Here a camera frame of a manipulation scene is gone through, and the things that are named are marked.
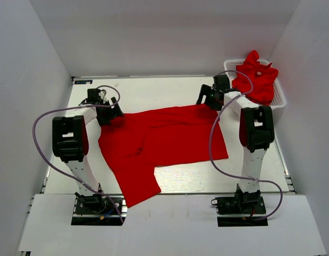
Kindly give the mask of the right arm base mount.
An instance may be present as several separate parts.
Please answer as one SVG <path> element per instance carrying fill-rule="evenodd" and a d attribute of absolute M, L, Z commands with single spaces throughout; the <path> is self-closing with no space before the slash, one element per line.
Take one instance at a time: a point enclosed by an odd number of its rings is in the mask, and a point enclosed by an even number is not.
<path fill-rule="evenodd" d="M 268 226 L 263 197 L 257 203 L 240 208 L 234 197 L 215 197 L 210 201 L 216 207 L 218 227 L 265 227 Z"/>

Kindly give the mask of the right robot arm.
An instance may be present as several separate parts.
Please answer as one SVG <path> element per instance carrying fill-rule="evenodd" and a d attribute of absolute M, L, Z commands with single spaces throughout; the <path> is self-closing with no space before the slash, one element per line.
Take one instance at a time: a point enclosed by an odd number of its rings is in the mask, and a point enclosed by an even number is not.
<path fill-rule="evenodd" d="M 204 103 L 212 110 L 232 109 L 239 116 L 239 141 L 244 150 L 242 173 L 238 176 L 233 197 L 219 199 L 225 212 L 246 212 L 262 203 L 260 175 L 264 156 L 275 138 L 272 110 L 253 103 L 245 93 L 231 87 L 227 75 L 214 76 L 212 86 L 201 86 L 197 104 Z"/>

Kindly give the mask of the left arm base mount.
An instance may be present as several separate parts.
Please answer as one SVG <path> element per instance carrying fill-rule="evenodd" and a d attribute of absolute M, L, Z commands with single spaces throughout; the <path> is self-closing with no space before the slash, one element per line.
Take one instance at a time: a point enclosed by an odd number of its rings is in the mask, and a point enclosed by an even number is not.
<path fill-rule="evenodd" d="M 127 216 L 124 197 L 84 196 L 75 193 L 76 199 L 71 220 L 72 226 L 122 226 Z"/>

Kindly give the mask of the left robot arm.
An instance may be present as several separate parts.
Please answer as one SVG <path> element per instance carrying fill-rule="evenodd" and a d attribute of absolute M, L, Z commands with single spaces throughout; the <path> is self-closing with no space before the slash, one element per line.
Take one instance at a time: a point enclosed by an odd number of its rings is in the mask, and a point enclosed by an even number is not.
<path fill-rule="evenodd" d="M 52 120 L 52 150 L 70 169 L 79 187 L 79 195 L 93 196 L 103 192 L 88 162 L 89 140 L 86 126 L 96 120 L 99 126 L 110 125 L 122 117 L 118 99 L 106 98 L 106 86 L 87 90 L 80 107 L 66 116 Z"/>

